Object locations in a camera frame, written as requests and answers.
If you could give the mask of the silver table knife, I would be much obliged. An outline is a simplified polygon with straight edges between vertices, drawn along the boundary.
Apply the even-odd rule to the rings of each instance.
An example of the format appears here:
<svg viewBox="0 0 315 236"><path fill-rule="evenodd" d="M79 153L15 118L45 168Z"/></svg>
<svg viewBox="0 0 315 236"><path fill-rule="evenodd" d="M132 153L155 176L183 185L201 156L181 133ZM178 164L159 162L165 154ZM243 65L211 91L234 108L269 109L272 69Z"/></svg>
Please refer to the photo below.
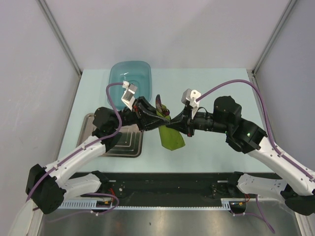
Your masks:
<svg viewBox="0 0 315 236"><path fill-rule="evenodd" d="M163 107L162 107L161 98L159 94L156 95L155 103L156 103L156 110L161 114Z"/></svg>

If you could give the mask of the silver fork pink tines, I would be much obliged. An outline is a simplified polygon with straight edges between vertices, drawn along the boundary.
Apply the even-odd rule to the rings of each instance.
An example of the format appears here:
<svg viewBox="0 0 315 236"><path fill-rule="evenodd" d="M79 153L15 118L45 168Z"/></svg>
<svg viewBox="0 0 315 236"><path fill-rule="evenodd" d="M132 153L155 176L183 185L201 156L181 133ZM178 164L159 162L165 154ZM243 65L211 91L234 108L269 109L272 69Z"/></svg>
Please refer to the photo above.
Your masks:
<svg viewBox="0 0 315 236"><path fill-rule="evenodd" d="M167 117L170 115L170 111L167 109L167 107L165 105L161 105L161 114L164 116L164 117Z"/></svg>

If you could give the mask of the green paper napkin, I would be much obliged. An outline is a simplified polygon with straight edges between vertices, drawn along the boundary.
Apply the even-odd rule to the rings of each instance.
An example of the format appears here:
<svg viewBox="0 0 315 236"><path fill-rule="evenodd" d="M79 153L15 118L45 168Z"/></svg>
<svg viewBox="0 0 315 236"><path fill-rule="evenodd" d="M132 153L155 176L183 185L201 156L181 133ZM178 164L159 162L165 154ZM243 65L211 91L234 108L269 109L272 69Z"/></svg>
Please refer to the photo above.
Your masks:
<svg viewBox="0 0 315 236"><path fill-rule="evenodd" d="M174 151L185 146L185 141L179 131L176 131L172 128L168 128L165 125L158 128L161 145L170 151Z"/></svg>

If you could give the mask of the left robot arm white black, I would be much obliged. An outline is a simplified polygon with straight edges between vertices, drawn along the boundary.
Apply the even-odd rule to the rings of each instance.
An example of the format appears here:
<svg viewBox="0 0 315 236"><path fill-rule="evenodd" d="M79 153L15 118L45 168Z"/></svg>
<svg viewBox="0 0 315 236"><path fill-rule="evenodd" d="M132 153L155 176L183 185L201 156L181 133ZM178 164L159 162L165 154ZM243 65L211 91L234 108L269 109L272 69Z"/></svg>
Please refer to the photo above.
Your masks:
<svg viewBox="0 0 315 236"><path fill-rule="evenodd" d="M143 97L133 99L118 111L115 107L100 107L94 113L95 130L75 150L60 160L31 167L26 194L44 214L55 211L67 198L81 195L104 196L108 193L107 179L100 171L85 177L72 176L85 164L112 149L121 137L123 126L137 125L140 131L151 131L170 120L159 116L156 108Z"/></svg>

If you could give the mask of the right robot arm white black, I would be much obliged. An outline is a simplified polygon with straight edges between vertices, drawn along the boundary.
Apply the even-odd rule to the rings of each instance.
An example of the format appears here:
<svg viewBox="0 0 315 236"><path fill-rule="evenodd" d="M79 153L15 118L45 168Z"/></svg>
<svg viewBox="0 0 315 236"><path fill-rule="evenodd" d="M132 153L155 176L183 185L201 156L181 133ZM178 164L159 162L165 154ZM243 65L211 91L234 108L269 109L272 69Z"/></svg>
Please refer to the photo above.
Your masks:
<svg viewBox="0 0 315 236"><path fill-rule="evenodd" d="M195 130L224 133L225 141L233 150L255 158L279 176L279 179L270 179L234 172L226 184L230 196L261 195L283 202L301 215L313 214L315 183L293 166L297 161L291 157L285 160L284 153L277 153L267 133L255 123L243 119L241 110L241 105L231 96L221 96L214 101L212 113L197 112L192 116L187 102L168 127L189 137Z"/></svg>

